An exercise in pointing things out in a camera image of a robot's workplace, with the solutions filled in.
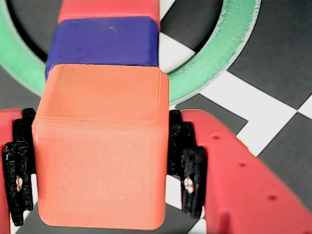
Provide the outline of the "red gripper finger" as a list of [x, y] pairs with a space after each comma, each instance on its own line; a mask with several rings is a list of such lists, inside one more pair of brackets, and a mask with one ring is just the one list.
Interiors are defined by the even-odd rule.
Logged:
[[23, 225], [24, 211], [32, 211], [31, 175], [35, 174], [32, 108], [0, 112], [0, 232], [10, 224]]
[[233, 132], [202, 110], [171, 110], [168, 174], [182, 211], [210, 234], [309, 234], [312, 214]]

